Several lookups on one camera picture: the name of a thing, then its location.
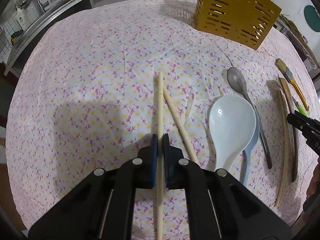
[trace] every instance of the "yellow plastic container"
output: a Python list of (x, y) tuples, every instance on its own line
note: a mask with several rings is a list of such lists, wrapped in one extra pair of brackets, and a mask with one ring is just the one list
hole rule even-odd
[(196, 29), (257, 50), (281, 12), (270, 0), (198, 0)]

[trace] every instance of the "wooden bristles brush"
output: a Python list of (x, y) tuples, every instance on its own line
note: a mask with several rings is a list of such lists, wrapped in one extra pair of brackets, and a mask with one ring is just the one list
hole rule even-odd
[(294, 87), (294, 89), (298, 93), (298, 95), (299, 95), (299, 97), (300, 97), (305, 109), (307, 111), (309, 111), (309, 105), (307, 104), (306, 98), (304, 97), (300, 87), (297, 85), (297, 82), (295, 81), (290, 69), (287, 67), (287, 65), (280, 58), (278, 58), (276, 60), (275, 64), (278, 67), (278, 69), (282, 72), (284, 78), (288, 81), (288, 83), (291, 84)]

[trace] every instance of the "green circle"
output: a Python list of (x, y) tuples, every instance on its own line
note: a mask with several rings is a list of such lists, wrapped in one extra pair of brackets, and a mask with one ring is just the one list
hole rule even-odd
[(304, 18), (308, 23), (309, 27), (317, 33), (320, 33), (320, 17), (312, 5), (307, 5), (304, 8)]

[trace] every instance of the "pink flower pattern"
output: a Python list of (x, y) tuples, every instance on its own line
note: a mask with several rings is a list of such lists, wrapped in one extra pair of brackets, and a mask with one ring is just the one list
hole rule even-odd
[[(43, 36), (24, 67), (7, 125), (10, 184), (27, 228), (95, 168), (119, 168), (150, 143), (159, 71), (165, 73), (201, 167), (214, 170), (208, 114), (217, 97), (235, 94), (226, 81), (231, 66), (245, 76), (273, 162), (269, 170), (258, 141), (247, 188), (288, 224), (299, 216), (317, 158), (299, 133), (298, 178), (290, 183), (288, 173), (283, 200), (275, 208), (284, 147), (275, 59), (290, 67), (310, 104), (310, 117), (319, 119), (311, 79), (292, 44), (274, 28), (255, 51), (195, 30), (195, 6), (196, 0), (125, 1), (76, 13)], [(171, 145), (187, 157), (166, 104), (164, 117)], [(291, 171), (292, 149), (289, 161)], [(230, 171), (236, 178), (241, 163), (239, 155)], [(155, 201), (156, 189), (137, 190), (133, 239), (155, 239)], [(189, 237), (183, 190), (164, 190), (164, 234)]]

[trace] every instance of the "white rice paddle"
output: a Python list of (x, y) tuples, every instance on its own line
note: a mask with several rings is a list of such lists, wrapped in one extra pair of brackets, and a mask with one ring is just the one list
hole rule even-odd
[(226, 95), (213, 104), (209, 128), (216, 150), (215, 170), (230, 170), (234, 160), (250, 143), (255, 127), (254, 110), (244, 98)]

